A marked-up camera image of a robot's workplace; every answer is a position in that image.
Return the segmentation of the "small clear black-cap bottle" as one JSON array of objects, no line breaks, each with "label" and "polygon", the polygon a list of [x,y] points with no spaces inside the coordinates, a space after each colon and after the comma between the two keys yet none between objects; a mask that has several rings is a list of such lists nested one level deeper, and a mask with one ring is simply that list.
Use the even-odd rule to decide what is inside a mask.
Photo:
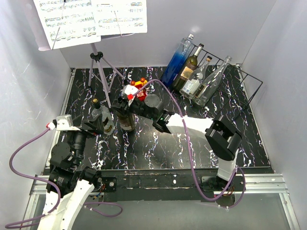
[{"label": "small clear black-cap bottle", "polygon": [[94,109],[92,111],[92,117],[96,126],[103,131],[106,135],[111,135],[115,129],[115,125],[112,120],[109,109],[101,105],[97,98],[92,99]]}]

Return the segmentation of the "dark green wine bottle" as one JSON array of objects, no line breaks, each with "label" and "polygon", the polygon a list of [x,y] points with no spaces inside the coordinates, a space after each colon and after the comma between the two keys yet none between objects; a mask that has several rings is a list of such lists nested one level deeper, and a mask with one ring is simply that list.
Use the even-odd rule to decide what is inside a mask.
[{"label": "dark green wine bottle", "polygon": [[135,116],[134,114],[123,115],[120,112],[117,112],[117,117],[120,123],[121,129],[131,132],[135,129]]}]

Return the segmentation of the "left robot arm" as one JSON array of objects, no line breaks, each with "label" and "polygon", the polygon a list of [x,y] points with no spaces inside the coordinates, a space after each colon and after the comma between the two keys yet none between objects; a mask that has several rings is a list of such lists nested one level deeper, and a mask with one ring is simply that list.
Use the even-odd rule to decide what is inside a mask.
[{"label": "left robot arm", "polygon": [[102,116],[85,119],[80,126],[74,126],[71,115],[58,116],[49,128],[67,133],[67,142],[56,144],[51,151],[49,181],[58,189],[47,185],[45,216],[41,218],[40,230],[70,230],[86,198],[103,186],[101,173],[85,167],[77,168],[84,159],[87,138],[94,138],[104,131]]}]

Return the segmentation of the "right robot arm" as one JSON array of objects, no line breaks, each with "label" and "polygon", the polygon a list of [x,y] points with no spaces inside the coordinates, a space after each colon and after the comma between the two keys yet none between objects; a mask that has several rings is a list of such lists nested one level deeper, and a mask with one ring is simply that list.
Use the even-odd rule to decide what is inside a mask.
[{"label": "right robot arm", "polygon": [[161,133],[184,134],[187,130],[190,136],[206,139],[218,157],[215,184],[225,191],[235,184],[232,173],[242,134],[227,117],[181,117],[164,109],[163,102],[155,94],[147,95],[143,101],[138,98],[129,101],[127,96],[121,96],[113,102],[111,108],[121,116],[134,114],[151,119],[153,127]]}]

